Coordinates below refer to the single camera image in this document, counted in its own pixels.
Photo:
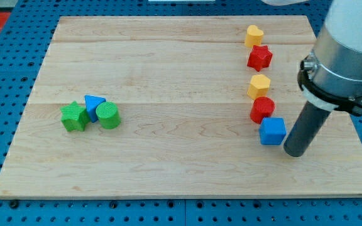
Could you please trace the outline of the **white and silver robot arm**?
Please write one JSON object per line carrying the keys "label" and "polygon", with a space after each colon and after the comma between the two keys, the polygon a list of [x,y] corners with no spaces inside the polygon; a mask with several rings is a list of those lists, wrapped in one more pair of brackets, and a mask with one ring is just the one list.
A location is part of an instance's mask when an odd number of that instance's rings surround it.
{"label": "white and silver robot arm", "polygon": [[297,81],[317,108],[362,116],[362,0],[332,1]]}

